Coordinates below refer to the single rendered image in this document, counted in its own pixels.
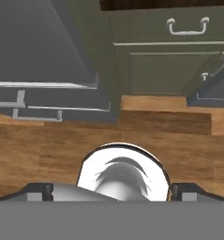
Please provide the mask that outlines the white round domed object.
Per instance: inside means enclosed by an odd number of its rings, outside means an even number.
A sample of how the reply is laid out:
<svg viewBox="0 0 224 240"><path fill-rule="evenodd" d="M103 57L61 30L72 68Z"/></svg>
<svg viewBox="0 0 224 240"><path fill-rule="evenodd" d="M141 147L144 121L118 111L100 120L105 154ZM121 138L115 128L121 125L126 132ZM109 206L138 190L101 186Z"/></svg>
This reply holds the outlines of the white round domed object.
<svg viewBox="0 0 224 240"><path fill-rule="evenodd" d="M170 179L161 162L126 142L103 144L82 162L75 185L55 183L56 202L166 202Z"/></svg>

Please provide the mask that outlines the olive green cupboard door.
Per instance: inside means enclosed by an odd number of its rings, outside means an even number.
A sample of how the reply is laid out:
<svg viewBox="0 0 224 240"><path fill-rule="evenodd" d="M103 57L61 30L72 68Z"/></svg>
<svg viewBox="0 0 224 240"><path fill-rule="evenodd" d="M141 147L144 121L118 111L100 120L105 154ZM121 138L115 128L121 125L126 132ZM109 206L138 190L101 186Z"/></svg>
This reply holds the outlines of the olive green cupboard door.
<svg viewBox="0 0 224 240"><path fill-rule="evenodd" d="M224 42L114 45L125 95L187 96L221 65Z"/></svg>

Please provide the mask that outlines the olive green drawer front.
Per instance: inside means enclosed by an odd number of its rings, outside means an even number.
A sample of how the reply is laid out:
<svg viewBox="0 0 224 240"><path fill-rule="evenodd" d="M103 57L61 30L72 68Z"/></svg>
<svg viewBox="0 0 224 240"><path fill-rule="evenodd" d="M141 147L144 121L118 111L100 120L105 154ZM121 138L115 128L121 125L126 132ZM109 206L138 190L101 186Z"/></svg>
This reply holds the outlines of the olive green drawer front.
<svg viewBox="0 0 224 240"><path fill-rule="evenodd" d="M169 18L198 25L202 17L210 19L204 35L178 37L168 31ZM111 13L111 22L115 43L224 41L224 6L120 10Z"/></svg>

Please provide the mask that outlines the dark grey appliance door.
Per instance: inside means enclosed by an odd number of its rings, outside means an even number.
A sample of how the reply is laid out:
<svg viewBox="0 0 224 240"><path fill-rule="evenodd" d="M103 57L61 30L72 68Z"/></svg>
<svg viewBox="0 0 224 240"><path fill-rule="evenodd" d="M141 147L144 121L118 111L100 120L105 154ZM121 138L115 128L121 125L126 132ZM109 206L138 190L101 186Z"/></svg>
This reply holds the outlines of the dark grey appliance door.
<svg viewBox="0 0 224 240"><path fill-rule="evenodd" d="M224 108L224 68L186 98L188 107Z"/></svg>

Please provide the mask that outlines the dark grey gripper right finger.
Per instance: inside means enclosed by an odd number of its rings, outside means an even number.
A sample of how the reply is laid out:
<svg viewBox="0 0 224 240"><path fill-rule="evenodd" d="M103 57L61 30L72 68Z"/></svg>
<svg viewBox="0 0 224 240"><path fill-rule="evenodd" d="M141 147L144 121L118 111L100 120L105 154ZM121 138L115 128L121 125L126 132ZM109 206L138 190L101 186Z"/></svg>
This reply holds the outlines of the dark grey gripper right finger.
<svg viewBox="0 0 224 240"><path fill-rule="evenodd" d="M195 183L172 183L171 200L174 202L224 201L224 197L207 192Z"/></svg>

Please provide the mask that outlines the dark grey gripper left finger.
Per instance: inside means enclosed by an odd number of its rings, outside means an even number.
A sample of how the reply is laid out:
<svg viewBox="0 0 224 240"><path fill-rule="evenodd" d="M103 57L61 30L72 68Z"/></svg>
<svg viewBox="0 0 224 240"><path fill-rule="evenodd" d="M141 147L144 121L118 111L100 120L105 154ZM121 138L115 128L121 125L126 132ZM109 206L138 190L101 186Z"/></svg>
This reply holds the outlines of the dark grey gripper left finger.
<svg viewBox="0 0 224 240"><path fill-rule="evenodd" d="M21 190L0 197L0 201L52 202L52 183L29 183Z"/></svg>

